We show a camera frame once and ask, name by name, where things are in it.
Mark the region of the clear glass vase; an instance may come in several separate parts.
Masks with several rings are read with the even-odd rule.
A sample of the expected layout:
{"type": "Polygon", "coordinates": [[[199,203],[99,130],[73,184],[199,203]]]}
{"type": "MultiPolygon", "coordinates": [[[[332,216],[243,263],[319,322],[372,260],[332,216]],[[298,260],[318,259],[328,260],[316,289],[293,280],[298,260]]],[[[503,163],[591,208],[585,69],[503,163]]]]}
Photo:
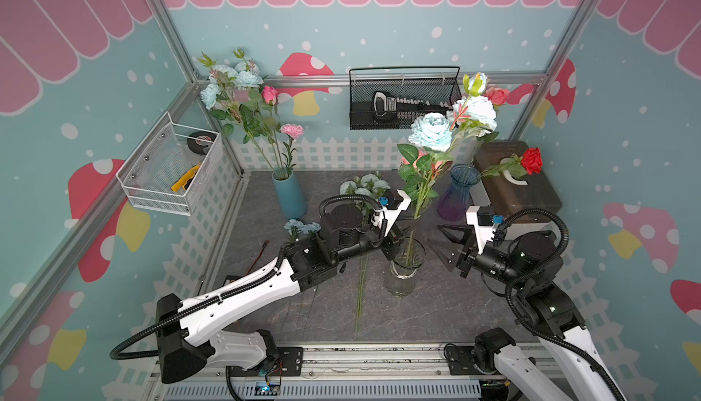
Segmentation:
{"type": "Polygon", "coordinates": [[[389,262],[385,274],[385,288],[394,296],[406,297],[414,292],[418,272],[425,264],[426,252],[422,242],[405,240],[400,253],[389,262]]]}

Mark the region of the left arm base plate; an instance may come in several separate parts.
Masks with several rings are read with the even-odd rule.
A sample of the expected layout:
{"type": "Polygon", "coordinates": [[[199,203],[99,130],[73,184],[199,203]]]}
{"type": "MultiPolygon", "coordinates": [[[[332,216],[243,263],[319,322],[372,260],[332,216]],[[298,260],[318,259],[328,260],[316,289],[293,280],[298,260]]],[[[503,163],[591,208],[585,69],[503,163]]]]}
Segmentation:
{"type": "Polygon", "coordinates": [[[299,377],[302,373],[304,349],[281,347],[276,359],[265,359],[261,364],[244,370],[240,366],[228,366],[232,377],[299,377]]]}

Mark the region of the white flower stem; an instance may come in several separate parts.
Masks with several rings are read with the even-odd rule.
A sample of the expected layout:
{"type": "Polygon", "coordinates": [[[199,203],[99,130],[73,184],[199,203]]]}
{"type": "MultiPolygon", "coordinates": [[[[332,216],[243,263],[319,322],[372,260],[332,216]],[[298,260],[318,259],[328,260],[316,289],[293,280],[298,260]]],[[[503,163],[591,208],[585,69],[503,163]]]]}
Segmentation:
{"type": "Polygon", "coordinates": [[[378,174],[367,174],[361,178],[361,188],[369,192],[369,196],[379,198],[391,188],[390,184],[378,174]]]}

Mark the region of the teal ceramic vase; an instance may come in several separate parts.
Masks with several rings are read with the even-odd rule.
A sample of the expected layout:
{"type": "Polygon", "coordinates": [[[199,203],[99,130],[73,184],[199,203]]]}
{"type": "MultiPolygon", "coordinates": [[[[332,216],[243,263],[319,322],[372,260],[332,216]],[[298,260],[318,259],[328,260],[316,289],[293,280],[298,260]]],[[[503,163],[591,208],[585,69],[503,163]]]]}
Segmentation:
{"type": "Polygon", "coordinates": [[[299,219],[307,213],[306,198],[292,170],[276,169],[273,172],[273,185],[285,218],[299,219]]]}

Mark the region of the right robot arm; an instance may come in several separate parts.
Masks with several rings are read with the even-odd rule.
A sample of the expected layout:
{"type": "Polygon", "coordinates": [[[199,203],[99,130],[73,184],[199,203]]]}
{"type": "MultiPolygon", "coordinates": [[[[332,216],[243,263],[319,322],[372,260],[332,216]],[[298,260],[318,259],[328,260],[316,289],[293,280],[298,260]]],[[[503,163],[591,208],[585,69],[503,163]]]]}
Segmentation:
{"type": "Polygon", "coordinates": [[[602,362],[586,322],[573,300],[556,284],[570,233],[555,213],[529,207],[503,218],[492,207],[470,207],[464,225],[441,224],[443,240],[429,249],[449,271],[465,278],[471,271],[503,284],[515,321],[537,337],[555,359],[579,400],[623,400],[624,392],[602,362]],[[531,231],[501,245],[520,218],[542,216],[555,230],[531,231]]]}

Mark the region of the pale blue flower stem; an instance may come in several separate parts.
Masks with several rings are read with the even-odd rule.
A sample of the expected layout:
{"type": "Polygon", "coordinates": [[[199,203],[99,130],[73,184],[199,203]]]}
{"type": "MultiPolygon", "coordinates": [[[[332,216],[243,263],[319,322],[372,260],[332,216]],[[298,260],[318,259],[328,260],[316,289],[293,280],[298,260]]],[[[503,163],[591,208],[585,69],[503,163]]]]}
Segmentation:
{"type": "MultiPolygon", "coordinates": [[[[341,185],[341,194],[343,195],[363,195],[363,196],[370,196],[372,192],[368,189],[368,187],[364,186],[361,183],[361,178],[359,176],[356,176],[352,181],[347,181],[344,182],[341,185]]],[[[362,201],[357,201],[356,202],[357,206],[361,209],[361,212],[363,213],[363,221],[368,222],[370,220],[370,217],[372,216],[372,208],[362,202],[362,201]]],[[[356,299],[356,310],[355,310],[355,323],[354,323],[354,332],[359,333],[361,331],[361,317],[363,317],[363,301],[364,301],[364,291],[365,291],[365,283],[367,279],[367,268],[368,268],[368,255],[361,255],[360,261],[359,261],[359,282],[358,282],[358,293],[357,293],[357,299],[356,299]]]]}

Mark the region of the double blue carnation stem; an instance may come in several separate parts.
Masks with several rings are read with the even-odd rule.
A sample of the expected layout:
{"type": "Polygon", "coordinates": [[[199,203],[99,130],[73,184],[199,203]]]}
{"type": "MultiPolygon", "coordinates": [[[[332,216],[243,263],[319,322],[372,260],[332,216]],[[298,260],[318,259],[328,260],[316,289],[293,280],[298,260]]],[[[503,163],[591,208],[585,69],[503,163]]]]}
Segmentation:
{"type": "Polygon", "coordinates": [[[319,232],[321,230],[321,225],[317,222],[311,222],[304,224],[301,228],[301,233],[305,236],[310,236],[316,232],[319,232]]]}

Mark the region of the purple glass vase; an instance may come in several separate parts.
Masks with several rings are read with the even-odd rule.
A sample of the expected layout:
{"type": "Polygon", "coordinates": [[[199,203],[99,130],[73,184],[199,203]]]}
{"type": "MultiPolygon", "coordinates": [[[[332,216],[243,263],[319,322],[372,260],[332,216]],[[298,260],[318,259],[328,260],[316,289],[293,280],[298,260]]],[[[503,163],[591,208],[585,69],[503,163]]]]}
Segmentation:
{"type": "Polygon", "coordinates": [[[467,210],[473,205],[472,187],[480,181],[480,172],[469,164],[460,164],[450,171],[450,185],[441,196],[437,214],[449,222],[462,222],[466,219],[467,210]]]}

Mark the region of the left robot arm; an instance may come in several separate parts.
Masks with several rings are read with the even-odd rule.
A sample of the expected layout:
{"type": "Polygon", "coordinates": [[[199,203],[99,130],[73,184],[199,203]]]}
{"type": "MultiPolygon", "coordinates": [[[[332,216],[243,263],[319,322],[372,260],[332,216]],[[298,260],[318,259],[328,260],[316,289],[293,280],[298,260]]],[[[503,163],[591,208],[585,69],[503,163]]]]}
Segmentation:
{"type": "Polygon", "coordinates": [[[155,357],[164,384],[214,366],[272,371],[281,353],[267,330],[234,333],[228,326],[268,304],[334,278],[348,260],[373,251],[393,257],[403,236],[396,226],[409,196],[389,189],[379,198],[338,195],[319,204],[319,230],[284,244],[269,264],[213,291],[185,300],[171,293],[157,302],[156,322],[120,342],[115,361],[155,357]]]}

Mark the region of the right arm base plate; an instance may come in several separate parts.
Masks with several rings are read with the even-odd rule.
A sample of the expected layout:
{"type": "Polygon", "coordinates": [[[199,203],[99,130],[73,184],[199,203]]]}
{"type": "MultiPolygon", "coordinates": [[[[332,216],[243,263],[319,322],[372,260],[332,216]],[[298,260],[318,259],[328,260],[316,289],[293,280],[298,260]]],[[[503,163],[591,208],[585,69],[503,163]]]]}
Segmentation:
{"type": "Polygon", "coordinates": [[[443,354],[450,375],[492,375],[496,372],[491,355],[480,345],[446,344],[443,354]]]}

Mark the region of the flowers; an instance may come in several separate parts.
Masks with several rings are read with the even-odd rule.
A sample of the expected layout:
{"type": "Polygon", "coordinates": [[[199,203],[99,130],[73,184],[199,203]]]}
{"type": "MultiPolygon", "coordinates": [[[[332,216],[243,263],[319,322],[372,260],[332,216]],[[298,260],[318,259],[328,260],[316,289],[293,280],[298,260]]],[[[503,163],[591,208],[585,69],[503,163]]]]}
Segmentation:
{"type": "MultiPolygon", "coordinates": [[[[411,134],[406,144],[417,149],[433,152],[437,161],[454,161],[453,152],[465,139],[481,138],[492,134],[498,126],[497,110],[484,96],[489,85],[489,76],[478,72],[463,78],[464,95],[453,104],[445,114],[431,112],[417,118],[411,126],[411,134]]],[[[403,191],[411,198],[411,221],[405,231],[408,240],[412,240],[415,228],[422,213],[428,209],[432,200],[438,197],[434,190],[434,181],[405,182],[403,191]]]]}

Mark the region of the single blue flower stem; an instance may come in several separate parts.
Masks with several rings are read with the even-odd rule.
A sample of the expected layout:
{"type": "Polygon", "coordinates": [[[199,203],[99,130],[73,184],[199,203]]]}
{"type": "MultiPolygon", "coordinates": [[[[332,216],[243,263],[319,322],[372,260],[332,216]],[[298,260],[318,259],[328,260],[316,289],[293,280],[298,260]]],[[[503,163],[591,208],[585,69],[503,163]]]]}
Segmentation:
{"type": "Polygon", "coordinates": [[[299,240],[299,237],[303,234],[304,229],[305,229],[305,224],[300,220],[290,219],[285,223],[284,229],[286,232],[288,232],[288,237],[290,238],[290,242],[295,243],[296,241],[299,240]]]}

